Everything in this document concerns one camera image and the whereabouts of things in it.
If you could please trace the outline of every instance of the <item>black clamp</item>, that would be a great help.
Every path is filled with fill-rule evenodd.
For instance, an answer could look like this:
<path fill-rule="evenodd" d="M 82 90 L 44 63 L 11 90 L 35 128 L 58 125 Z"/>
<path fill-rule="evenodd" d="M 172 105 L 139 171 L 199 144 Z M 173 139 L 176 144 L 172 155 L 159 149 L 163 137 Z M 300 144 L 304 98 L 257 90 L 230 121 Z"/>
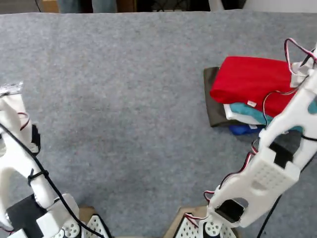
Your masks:
<path fill-rule="evenodd" d="M 30 175 L 28 176 L 28 185 L 31 186 L 31 181 L 35 178 L 37 178 L 38 176 L 44 175 L 45 178 L 47 178 L 49 176 L 49 172 L 47 170 L 42 170 L 40 172 L 38 172 L 37 174 L 33 174 L 34 173 L 34 169 L 31 170 Z"/>

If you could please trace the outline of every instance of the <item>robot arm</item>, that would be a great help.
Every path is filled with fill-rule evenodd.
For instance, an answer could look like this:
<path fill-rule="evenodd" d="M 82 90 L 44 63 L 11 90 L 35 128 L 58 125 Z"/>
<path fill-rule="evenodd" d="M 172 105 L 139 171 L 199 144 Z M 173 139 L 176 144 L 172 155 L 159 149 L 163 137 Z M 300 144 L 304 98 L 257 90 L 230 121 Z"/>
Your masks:
<path fill-rule="evenodd" d="M 259 134 L 259 150 L 250 154 L 242 172 L 217 187 L 208 206 L 209 220 L 228 227 L 246 227 L 265 214 L 277 198 L 294 185 L 301 170 L 317 151 L 317 114 L 308 107 L 317 96 L 317 70 L 307 77 L 283 112 Z M 280 134 L 301 126 L 303 134 L 294 155 L 274 143 Z M 215 229 L 217 236 L 220 229 Z"/>
<path fill-rule="evenodd" d="M 5 92 L 0 88 L 0 121 L 19 141 L 28 147 L 33 154 L 39 151 L 39 144 L 33 143 L 33 125 L 29 118 L 20 118 L 27 115 L 23 105 L 20 90 L 16 85 L 7 85 Z M 60 200 L 55 200 L 52 187 L 41 174 L 41 168 L 32 156 L 16 142 L 8 133 L 1 133 L 1 163 L 0 163 L 0 222 L 9 231 L 15 232 L 12 238 L 50 238 L 57 234 L 66 222 L 78 224 L 71 218 Z M 16 204 L 8 201 L 8 187 L 11 174 L 17 171 L 25 177 L 25 185 L 29 183 L 34 194 Z M 75 216 L 79 216 L 79 208 L 69 194 L 63 195 Z"/>

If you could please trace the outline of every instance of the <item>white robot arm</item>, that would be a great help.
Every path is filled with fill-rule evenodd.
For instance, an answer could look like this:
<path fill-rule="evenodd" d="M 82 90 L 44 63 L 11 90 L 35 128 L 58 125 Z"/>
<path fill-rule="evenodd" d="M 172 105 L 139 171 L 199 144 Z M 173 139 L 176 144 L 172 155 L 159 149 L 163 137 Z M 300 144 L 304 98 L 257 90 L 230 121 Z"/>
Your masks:
<path fill-rule="evenodd" d="M 95 234 L 111 237 L 102 219 L 95 215 L 87 224 L 79 220 L 79 208 L 70 194 L 61 194 L 35 157 L 40 149 L 37 128 L 25 112 L 19 85 L 0 87 L 0 222 L 11 238 L 85 238 Z M 34 194 L 9 204 L 8 186 L 17 171 Z"/>
<path fill-rule="evenodd" d="M 311 64 L 306 73 L 287 107 L 260 132 L 259 149 L 248 154 L 240 173 L 226 177 L 215 190 L 208 206 L 208 219 L 205 219 L 218 227 L 212 230 L 212 237 L 219 236 L 223 224 L 231 228 L 246 227 L 265 214 L 278 197 L 298 181 L 301 170 L 316 153 L 317 114 L 308 110 L 317 96 L 315 64 Z M 295 126 L 301 126 L 303 133 L 300 146 L 292 155 L 274 140 Z"/>

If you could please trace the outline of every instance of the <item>floor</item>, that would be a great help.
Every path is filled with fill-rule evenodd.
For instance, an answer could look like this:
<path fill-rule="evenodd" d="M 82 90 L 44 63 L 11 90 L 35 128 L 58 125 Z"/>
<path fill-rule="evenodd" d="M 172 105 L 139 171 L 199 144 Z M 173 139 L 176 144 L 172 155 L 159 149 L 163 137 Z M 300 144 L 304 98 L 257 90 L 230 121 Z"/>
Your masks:
<path fill-rule="evenodd" d="M 0 0 L 0 14 L 22 12 L 39 12 L 35 0 Z"/>

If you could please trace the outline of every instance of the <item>clothing label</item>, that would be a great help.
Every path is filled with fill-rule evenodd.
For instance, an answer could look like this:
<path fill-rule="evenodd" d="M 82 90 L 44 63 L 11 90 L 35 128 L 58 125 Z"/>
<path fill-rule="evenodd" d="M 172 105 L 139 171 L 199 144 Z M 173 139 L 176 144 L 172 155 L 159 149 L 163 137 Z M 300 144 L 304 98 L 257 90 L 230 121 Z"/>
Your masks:
<path fill-rule="evenodd" d="M 256 125 L 249 125 L 249 127 L 250 127 L 251 129 L 257 129 L 257 128 L 258 128 Z"/>
<path fill-rule="evenodd" d="M 253 107 L 253 108 L 257 105 L 257 103 L 252 102 L 252 101 L 248 101 L 247 104 L 248 104 L 250 107 Z"/>

